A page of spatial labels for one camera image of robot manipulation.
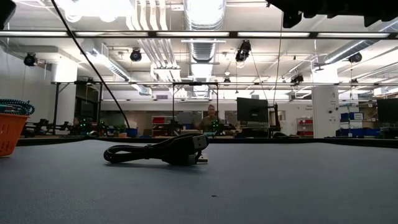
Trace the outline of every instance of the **ceiling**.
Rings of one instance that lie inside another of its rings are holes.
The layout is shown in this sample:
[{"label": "ceiling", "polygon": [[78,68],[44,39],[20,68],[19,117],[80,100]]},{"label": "ceiling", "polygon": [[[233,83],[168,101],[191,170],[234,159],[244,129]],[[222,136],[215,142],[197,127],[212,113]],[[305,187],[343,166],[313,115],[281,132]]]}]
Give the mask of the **ceiling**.
[{"label": "ceiling", "polygon": [[[41,0],[15,0],[17,11],[9,23],[9,28],[14,30],[64,30],[60,19],[51,7],[50,1]],[[175,10],[181,8],[182,1],[167,1],[167,25],[170,30],[185,30],[183,11]],[[281,30],[282,13],[274,6],[266,7],[266,2],[261,0],[227,0],[227,7],[223,22],[223,30]],[[98,17],[83,17],[76,23],[69,23],[73,30],[128,30],[125,19],[117,18],[114,22],[103,22]],[[363,18],[358,16],[336,16],[326,19],[325,16],[315,16],[312,19],[303,19],[292,29],[287,31],[336,31],[336,32],[367,32],[364,27]],[[92,69],[88,66],[79,50],[71,39],[35,39],[24,38],[10,39],[14,51],[21,51],[21,46],[55,46],[70,54],[79,61],[79,75],[94,76]],[[172,48],[181,68],[181,77],[190,74],[189,50],[187,44],[181,43],[180,39],[172,39]],[[232,82],[258,82],[259,77],[264,82],[282,82],[284,77],[287,82],[294,73],[289,73],[303,60],[308,60],[312,55],[326,55],[339,47],[350,42],[350,40],[250,40],[252,47],[251,56],[245,61],[243,68],[236,68],[234,55],[236,49],[242,42],[241,39],[226,39],[225,43],[218,44],[213,76],[211,80],[222,82],[225,72],[230,72]],[[125,70],[131,72],[139,81],[151,81],[149,75],[151,62],[143,53],[140,62],[131,62],[130,53],[134,47],[139,47],[137,39],[95,39],[97,44],[105,43],[109,47],[109,57],[117,61]],[[338,62],[338,76],[341,82],[348,82],[351,78],[377,70],[383,66],[398,61],[398,50],[391,50],[398,46],[398,40],[380,41],[361,51],[362,62],[351,65],[348,62]],[[391,50],[388,54],[376,57]],[[107,80],[115,79],[114,75],[105,67],[96,65],[101,74]],[[311,81],[310,69],[300,71],[304,75],[305,82]],[[380,80],[394,77],[398,69],[389,73],[380,73],[370,77],[363,82],[378,82]],[[258,88],[258,86],[245,86],[245,88]]]}]

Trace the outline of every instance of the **computer monitor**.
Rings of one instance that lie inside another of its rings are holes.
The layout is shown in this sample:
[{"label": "computer monitor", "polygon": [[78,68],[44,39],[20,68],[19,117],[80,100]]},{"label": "computer monitor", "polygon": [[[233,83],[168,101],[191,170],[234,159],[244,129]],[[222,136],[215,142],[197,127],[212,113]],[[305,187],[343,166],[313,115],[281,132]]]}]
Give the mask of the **computer monitor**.
[{"label": "computer monitor", "polygon": [[377,100],[377,113],[380,122],[398,122],[398,98]]},{"label": "computer monitor", "polygon": [[250,98],[237,99],[238,121],[268,122],[268,101]]}]

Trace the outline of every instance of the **blue table surface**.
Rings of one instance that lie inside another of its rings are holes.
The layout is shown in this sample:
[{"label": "blue table surface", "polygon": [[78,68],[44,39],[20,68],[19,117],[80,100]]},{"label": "blue table surface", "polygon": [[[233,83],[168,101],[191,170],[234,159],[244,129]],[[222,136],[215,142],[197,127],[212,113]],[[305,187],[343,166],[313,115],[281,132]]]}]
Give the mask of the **blue table surface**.
[{"label": "blue table surface", "polygon": [[0,223],[398,223],[398,149],[210,144],[208,164],[173,167],[108,164],[112,145],[0,158]]}]

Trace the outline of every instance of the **white column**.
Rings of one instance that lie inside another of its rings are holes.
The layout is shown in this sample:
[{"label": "white column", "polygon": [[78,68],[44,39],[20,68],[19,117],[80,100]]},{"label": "white column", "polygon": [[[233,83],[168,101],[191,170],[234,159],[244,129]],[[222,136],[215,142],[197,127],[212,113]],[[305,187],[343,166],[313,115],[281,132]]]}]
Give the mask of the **white column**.
[{"label": "white column", "polygon": [[[68,60],[52,65],[52,82],[74,82],[77,80],[77,63]],[[58,95],[57,124],[73,122],[75,114],[76,85],[60,85]]]},{"label": "white column", "polygon": [[[326,66],[324,70],[312,70],[314,83],[338,83],[337,69]],[[335,137],[340,129],[340,111],[337,86],[312,88],[313,132],[315,138]]]}]

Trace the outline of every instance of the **orange basket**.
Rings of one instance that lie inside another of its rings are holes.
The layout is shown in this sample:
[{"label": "orange basket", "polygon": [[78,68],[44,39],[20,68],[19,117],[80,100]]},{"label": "orange basket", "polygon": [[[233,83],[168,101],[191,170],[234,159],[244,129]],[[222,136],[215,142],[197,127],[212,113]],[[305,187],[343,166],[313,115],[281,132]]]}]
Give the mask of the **orange basket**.
[{"label": "orange basket", "polygon": [[9,156],[14,152],[28,117],[0,113],[0,156]]}]

